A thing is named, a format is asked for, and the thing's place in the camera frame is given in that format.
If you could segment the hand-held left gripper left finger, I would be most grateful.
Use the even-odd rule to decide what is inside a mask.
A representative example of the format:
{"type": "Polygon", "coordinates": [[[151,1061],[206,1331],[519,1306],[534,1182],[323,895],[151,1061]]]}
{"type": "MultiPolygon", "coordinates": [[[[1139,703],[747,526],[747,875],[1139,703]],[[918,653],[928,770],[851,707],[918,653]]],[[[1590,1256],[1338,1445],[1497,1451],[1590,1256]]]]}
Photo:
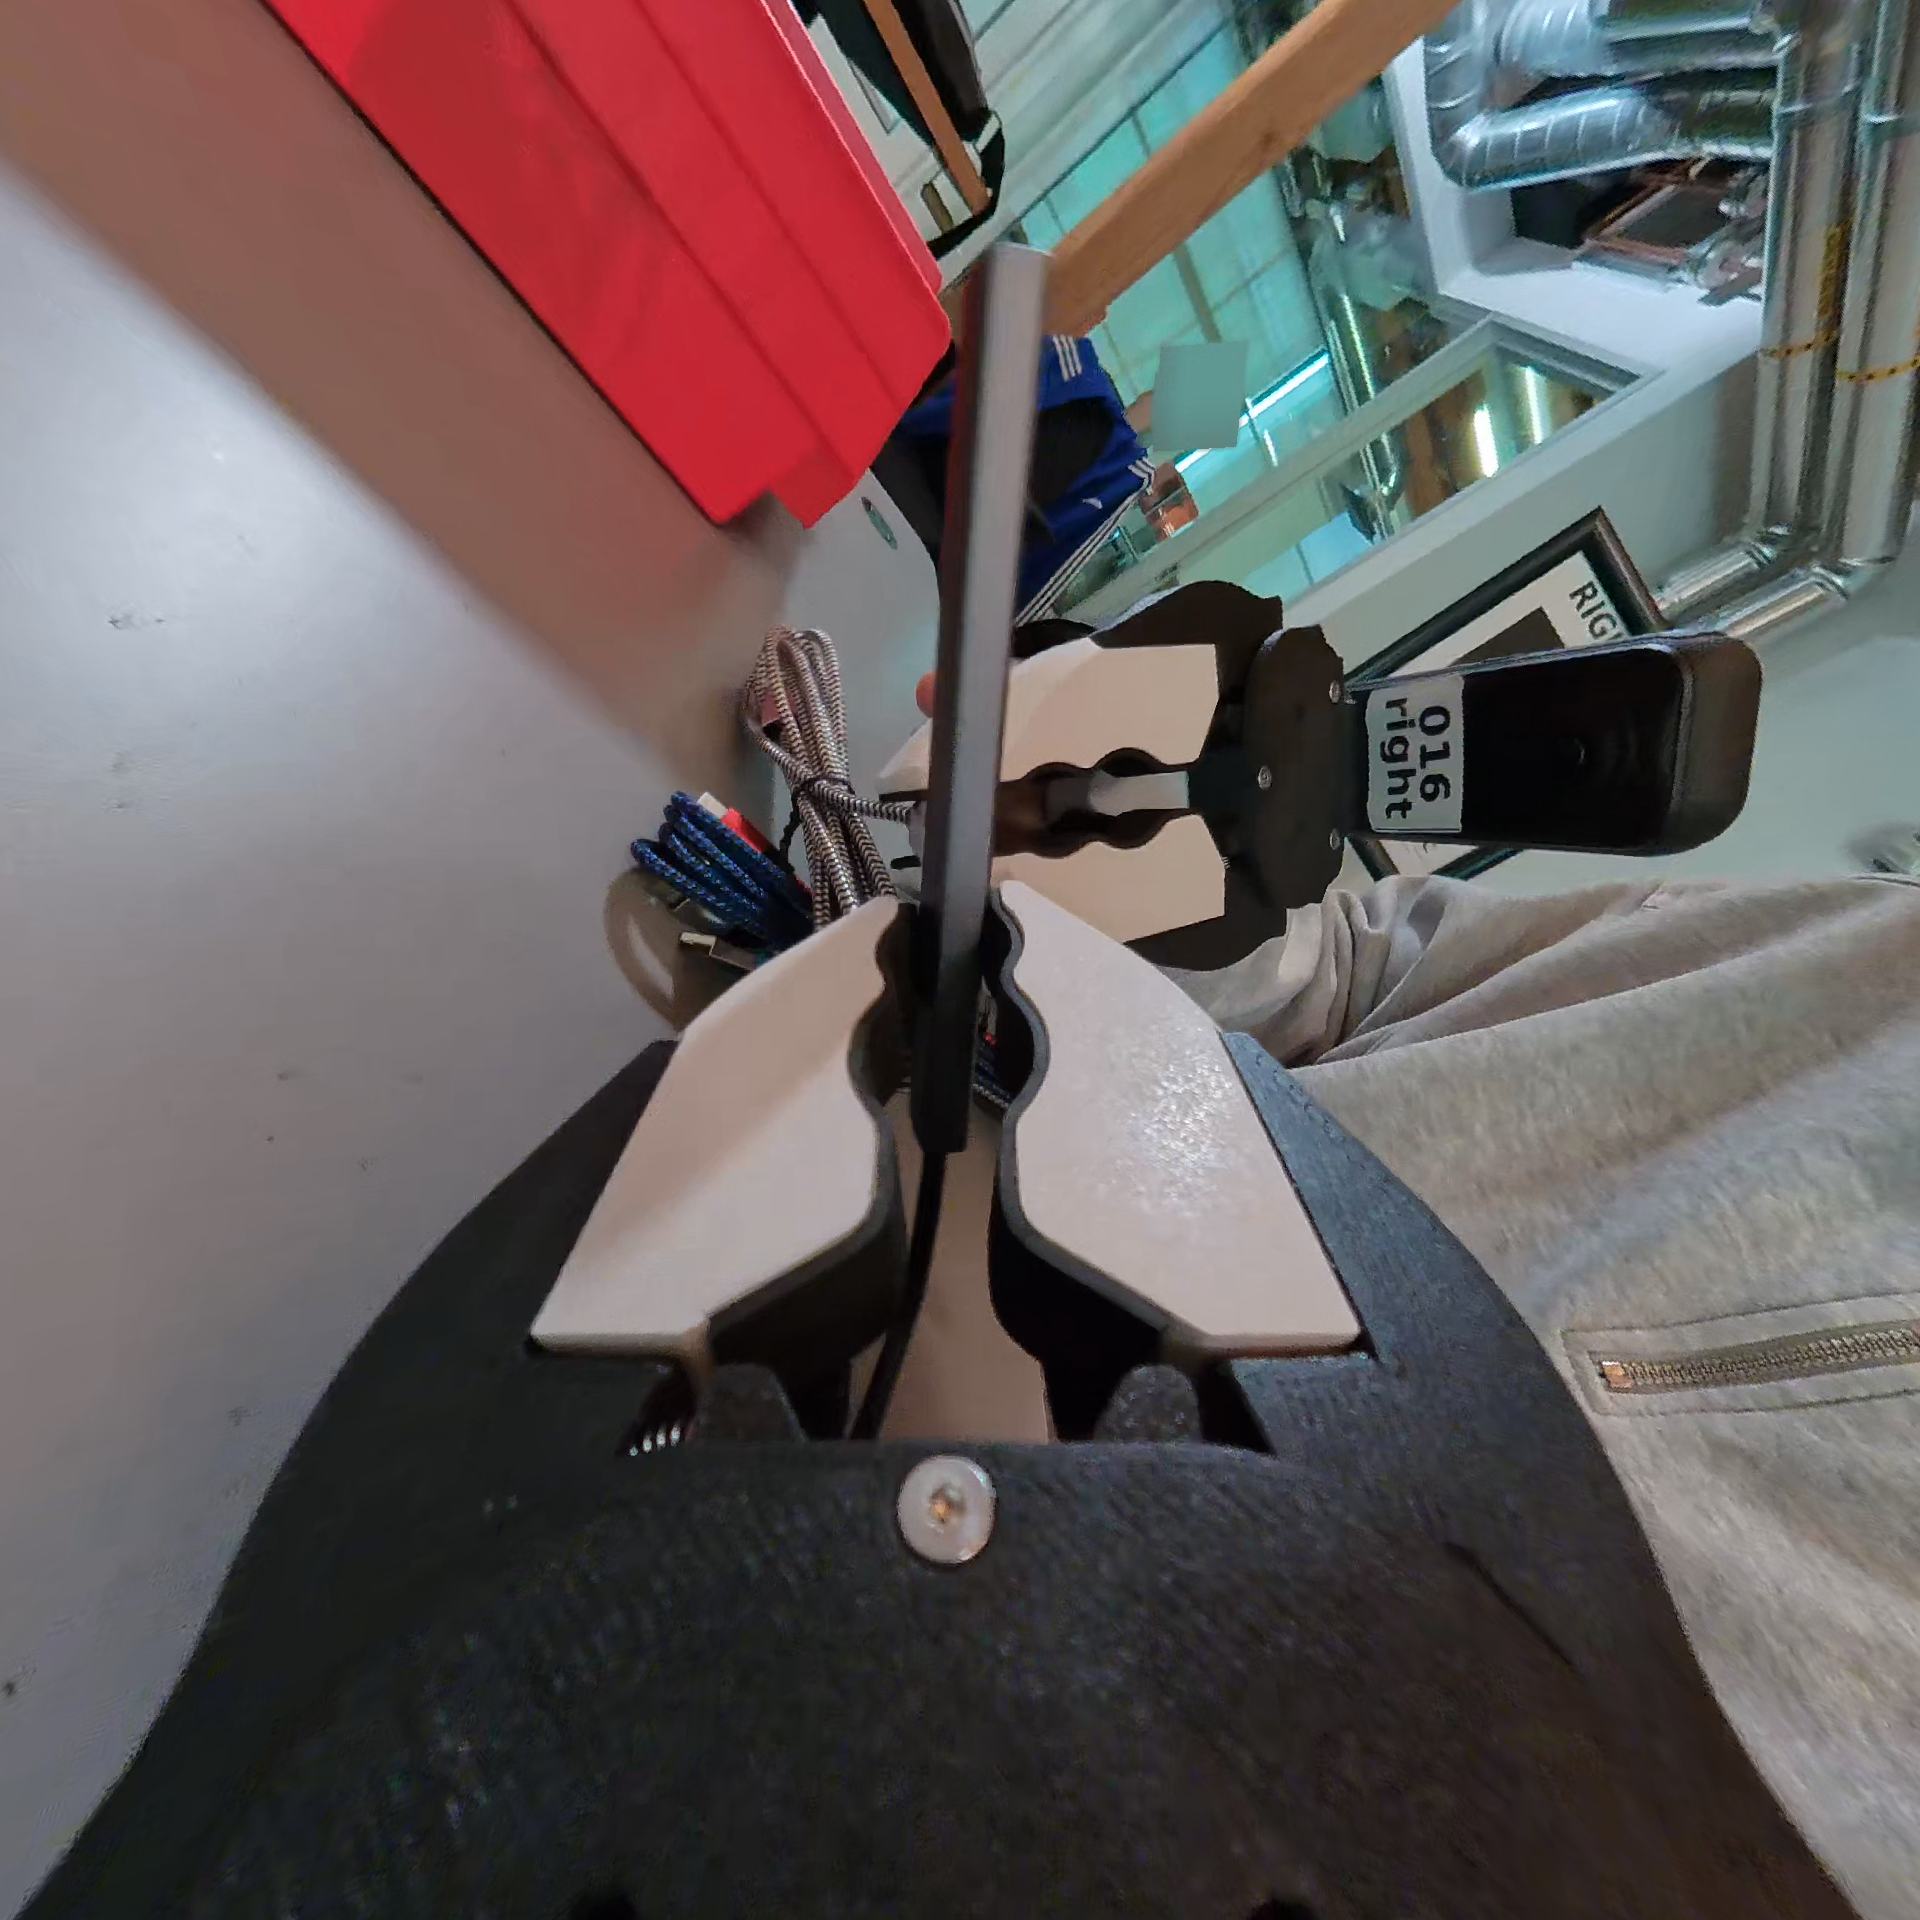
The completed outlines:
{"type": "Polygon", "coordinates": [[[865,899],[687,1022],[534,1319],[540,1349],[851,1356],[889,1326],[898,933],[900,899],[865,899]]]}

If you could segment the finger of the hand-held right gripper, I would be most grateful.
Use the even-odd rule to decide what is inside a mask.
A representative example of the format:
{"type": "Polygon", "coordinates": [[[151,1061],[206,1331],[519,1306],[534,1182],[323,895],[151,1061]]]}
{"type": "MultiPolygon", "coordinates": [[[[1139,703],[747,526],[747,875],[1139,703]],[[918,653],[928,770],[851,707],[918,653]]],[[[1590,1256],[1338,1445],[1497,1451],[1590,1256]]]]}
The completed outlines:
{"type": "Polygon", "coordinates": [[[1132,757],[1146,770],[1200,763],[1222,697],[1215,642],[1055,642],[1009,666],[998,797],[1022,821],[1086,810],[1091,778],[1132,757]]]}
{"type": "Polygon", "coordinates": [[[1230,899],[1230,861],[1193,810],[1156,821],[1146,836],[1126,842],[1086,836],[1067,855],[998,855],[991,882],[1031,883],[1114,945],[1216,920],[1230,899]]]}

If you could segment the blue jacket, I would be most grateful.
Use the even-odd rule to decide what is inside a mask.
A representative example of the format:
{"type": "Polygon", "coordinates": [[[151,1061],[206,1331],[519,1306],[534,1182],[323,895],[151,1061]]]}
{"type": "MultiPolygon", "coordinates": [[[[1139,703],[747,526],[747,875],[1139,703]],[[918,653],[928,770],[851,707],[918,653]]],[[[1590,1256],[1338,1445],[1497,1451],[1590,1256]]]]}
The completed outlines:
{"type": "MultiPolygon", "coordinates": [[[[1067,581],[1156,485],[1156,457],[1139,441],[1094,340],[1051,334],[1040,343],[1035,408],[1013,581],[1022,625],[1055,612],[1067,581]]],[[[949,428],[953,354],[938,360],[928,393],[900,411],[877,457],[877,485],[889,496],[928,558],[938,558],[949,518],[949,428]]]]}

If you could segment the framed marker poster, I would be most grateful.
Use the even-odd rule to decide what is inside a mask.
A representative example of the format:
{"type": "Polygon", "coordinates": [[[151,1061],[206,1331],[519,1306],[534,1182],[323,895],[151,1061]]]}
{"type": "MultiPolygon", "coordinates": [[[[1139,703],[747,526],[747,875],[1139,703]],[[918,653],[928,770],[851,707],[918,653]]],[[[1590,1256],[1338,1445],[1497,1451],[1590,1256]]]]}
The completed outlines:
{"type": "Polygon", "coordinates": [[[1656,608],[1605,507],[1466,588],[1349,679],[1368,707],[1368,804],[1353,860],[1368,882],[1479,875],[1519,848],[1605,848],[1584,797],[1633,778],[1634,717],[1605,697],[1575,717],[1590,666],[1550,666],[1656,633],[1656,608]]]}

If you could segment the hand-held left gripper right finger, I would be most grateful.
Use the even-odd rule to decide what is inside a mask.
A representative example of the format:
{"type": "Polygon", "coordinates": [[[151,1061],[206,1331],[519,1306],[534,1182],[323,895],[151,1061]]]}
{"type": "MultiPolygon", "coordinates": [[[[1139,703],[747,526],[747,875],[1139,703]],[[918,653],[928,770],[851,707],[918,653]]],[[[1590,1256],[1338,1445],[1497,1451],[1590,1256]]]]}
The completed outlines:
{"type": "Polygon", "coordinates": [[[1161,964],[1035,883],[998,883],[1031,1067],[998,1184],[1025,1247],[1166,1349],[1353,1349],[1365,1319],[1230,1037],[1161,964]]]}

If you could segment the red plastic bin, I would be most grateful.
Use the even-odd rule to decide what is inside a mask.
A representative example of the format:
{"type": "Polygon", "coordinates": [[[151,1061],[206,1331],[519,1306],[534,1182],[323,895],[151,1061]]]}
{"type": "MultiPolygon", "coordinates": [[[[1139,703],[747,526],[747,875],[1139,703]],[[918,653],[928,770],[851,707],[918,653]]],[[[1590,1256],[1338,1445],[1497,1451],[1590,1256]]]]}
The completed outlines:
{"type": "Polygon", "coordinates": [[[825,518],[949,350],[785,0],[269,0],[711,518],[825,518]]]}

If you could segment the silver air ducts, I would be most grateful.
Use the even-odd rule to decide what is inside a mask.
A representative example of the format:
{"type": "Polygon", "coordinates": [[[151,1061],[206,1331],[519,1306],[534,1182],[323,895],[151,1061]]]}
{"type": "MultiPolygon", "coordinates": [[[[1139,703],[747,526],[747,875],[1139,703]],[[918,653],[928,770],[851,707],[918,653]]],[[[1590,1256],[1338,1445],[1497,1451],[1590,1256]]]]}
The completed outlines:
{"type": "Polygon", "coordinates": [[[1768,637],[1864,597],[1917,507],[1917,3],[1455,3],[1425,142],[1466,193],[1765,166],[1745,531],[1656,588],[1768,637]]]}

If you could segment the wooden beam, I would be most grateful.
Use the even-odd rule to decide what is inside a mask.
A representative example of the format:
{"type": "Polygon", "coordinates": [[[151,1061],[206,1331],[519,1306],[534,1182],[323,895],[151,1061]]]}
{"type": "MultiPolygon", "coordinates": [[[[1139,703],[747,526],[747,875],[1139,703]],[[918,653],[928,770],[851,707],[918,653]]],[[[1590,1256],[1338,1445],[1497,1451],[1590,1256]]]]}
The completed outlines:
{"type": "Polygon", "coordinates": [[[1044,334],[1091,334],[1110,300],[1281,166],[1449,13],[1449,0],[1316,3],[1063,235],[1044,278],[1044,334]]]}

